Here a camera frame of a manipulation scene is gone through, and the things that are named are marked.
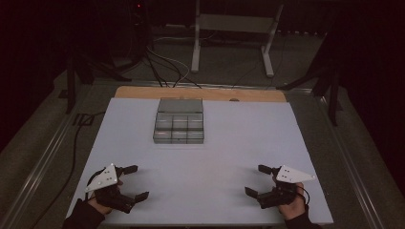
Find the metal floor rail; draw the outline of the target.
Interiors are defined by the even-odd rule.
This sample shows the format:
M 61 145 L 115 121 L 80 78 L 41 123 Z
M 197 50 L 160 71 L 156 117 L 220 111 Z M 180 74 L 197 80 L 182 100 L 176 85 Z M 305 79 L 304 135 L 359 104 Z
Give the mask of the metal floor rail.
M 76 108 L 47 98 L 0 154 L 0 229 L 14 229 L 56 155 Z
M 331 123 L 328 110 L 329 103 L 325 97 L 316 98 L 316 103 L 321 109 L 323 117 L 326 119 L 328 128 L 330 130 L 331 138 L 335 146 L 338 148 L 337 152 L 341 157 L 343 167 L 349 178 L 353 191 L 356 195 L 357 202 L 359 203 L 362 212 L 371 229 L 386 229 L 381 217 L 376 212 L 375 206 L 371 199 L 368 189 L 359 175 L 355 164 L 353 163 L 350 151 L 344 144 L 342 136 L 338 133 L 337 128 Z

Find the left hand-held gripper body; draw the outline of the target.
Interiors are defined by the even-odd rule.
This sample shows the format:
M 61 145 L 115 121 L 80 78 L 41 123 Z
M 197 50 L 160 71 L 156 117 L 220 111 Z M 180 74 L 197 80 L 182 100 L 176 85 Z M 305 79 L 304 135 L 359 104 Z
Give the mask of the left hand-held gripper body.
M 119 178 L 124 175 L 125 167 L 117 167 L 110 164 L 104 169 L 95 172 L 89 179 L 85 188 L 85 194 L 96 193 L 96 201 L 107 207 L 129 214 L 135 201 L 123 195 L 118 189 Z

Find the white metal stand frame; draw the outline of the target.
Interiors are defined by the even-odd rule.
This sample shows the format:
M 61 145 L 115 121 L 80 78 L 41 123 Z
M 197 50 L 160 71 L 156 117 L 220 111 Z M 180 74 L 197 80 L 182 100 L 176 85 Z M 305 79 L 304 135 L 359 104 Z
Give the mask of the white metal stand frame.
M 273 70 L 269 52 L 278 28 L 283 8 L 284 4 L 278 3 L 276 5 L 275 13 L 271 17 L 209 14 L 201 13 L 201 0 L 196 0 L 195 35 L 191 72 L 197 73 L 200 67 L 201 30 L 255 32 L 267 34 L 267 42 L 261 47 L 261 56 L 266 76 L 273 77 L 275 71 Z

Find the clear plastic compartment box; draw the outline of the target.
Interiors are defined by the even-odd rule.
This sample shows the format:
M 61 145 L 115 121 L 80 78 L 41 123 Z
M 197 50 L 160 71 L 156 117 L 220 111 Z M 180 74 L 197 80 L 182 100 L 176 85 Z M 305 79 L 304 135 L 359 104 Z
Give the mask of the clear plastic compartment box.
M 156 144 L 203 144 L 203 101 L 162 98 L 153 133 Z

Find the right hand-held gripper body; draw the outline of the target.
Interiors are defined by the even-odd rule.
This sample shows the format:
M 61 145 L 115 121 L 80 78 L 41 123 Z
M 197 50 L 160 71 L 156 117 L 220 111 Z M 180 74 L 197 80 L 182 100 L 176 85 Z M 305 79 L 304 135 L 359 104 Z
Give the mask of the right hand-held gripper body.
M 273 178 L 275 186 L 270 192 L 259 194 L 256 198 L 262 209 L 292 203 L 297 196 L 296 184 L 316 179 L 316 176 L 286 165 L 271 169 L 272 175 L 270 176 Z

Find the person's left hand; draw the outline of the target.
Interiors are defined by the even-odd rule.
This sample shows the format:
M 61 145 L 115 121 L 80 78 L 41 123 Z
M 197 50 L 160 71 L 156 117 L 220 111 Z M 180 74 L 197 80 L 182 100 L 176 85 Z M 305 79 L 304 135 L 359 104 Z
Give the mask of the person's left hand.
M 92 192 L 92 195 L 87 200 L 87 203 L 89 205 L 91 205 L 92 207 L 94 207 L 100 214 L 102 214 L 104 216 L 109 215 L 113 211 L 113 208 L 104 206 L 102 204 L 99 204 L 96 201 L 96 193 L 95 192 Z

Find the person's right hand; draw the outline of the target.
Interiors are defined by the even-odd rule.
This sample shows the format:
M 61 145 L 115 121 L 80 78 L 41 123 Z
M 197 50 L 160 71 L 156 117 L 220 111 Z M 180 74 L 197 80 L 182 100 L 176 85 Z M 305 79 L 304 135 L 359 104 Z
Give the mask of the person's right hand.
M 279 205 L 278 210 L 285 220 L 295 219 L 306 213 L 306 200 L 304 197 L 304 184 L 299 182 L 296 184 L 297 196 L 290 204 Z

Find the white table mat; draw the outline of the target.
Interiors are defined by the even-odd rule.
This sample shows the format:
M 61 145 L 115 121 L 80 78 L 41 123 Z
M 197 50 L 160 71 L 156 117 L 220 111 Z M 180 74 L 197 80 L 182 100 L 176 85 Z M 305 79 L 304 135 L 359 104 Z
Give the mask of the white table mat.
M 75 197 L 82 198 L 93 173 L 114 163 L 138 166 L 123 177 L 121 191 L 147 200 L 105 220 L 119 226 L 248 226 L 283 221 L 277 208 L 263 209 L 245 194 L 271 189 L 258 171 L 286 165 L 313 175 L 309 152 L 287 102 L 204 101 L 201 144 L 157 144 L 153 140 L 156 99 L 110 101 Z

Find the black tripod stand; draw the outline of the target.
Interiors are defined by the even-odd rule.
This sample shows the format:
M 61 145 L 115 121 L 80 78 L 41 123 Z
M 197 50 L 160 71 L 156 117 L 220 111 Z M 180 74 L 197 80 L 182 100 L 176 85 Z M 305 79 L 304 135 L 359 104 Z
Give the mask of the black tripod stand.
M 316 78 L 317 81 L 312 87 L 311 93 L 318 97 L 329 93 L 328 117 L 334 126 L 337 125 L 336 110 L 340 78 L 336 56 L 338 48 L 338 35 L 335 31 L 328 32 L 306 74 L 287 85 L 277 87 L 277 90 L 289 91 Z
M 129 82 L 126 78 L 113 69 L 106 67 L 100 62 L 94 60 L 85 52 L 76 46 L 71 46 L 67 52 L 66 73 L 67 73 L 67 109 L 66 113 L 70 114 L 76 103 L 76 82 L 78 78 L 82 84 L 92 84 L 95 80 L 92 69 L 106 73 L 116 81 Z

